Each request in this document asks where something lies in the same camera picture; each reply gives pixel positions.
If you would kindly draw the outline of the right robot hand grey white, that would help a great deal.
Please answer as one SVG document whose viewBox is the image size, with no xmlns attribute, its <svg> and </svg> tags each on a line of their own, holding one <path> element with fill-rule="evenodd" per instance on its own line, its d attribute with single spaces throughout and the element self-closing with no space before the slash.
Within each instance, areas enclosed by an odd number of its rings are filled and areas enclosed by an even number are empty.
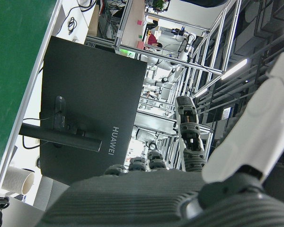
<svg viewBox="0 0 284 227">
<path fill-rule="evenodd" d="M 182 169 L 134 170 L 72 184 L 40 227 L 284 227 L 262 187 L 284 151 L 284 52 L 204 164 L 191 98 L 176 101 Z"/>
</svg>

